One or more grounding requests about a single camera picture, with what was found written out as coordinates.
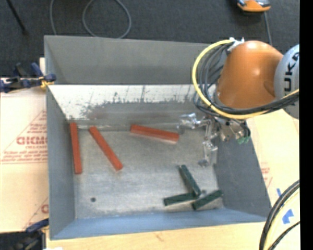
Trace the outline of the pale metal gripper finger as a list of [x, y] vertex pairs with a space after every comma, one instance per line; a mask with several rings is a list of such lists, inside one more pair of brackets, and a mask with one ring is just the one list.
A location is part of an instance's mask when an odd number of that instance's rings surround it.
[[203, 117], [202, 119], [197, 119], [195, 113], [183, 114], [179, 117], [178, 129], [195, 129], [203, 126], [208, 126], [211, 124], [211, 119]]
[[218, 147], [214, 144], [217, 136], [217, 133], [213, 131], [212, 125], [207, 125], [202, 143], [203, 159], [198, 161], [199, 166], [207, 167], [217, 163]]

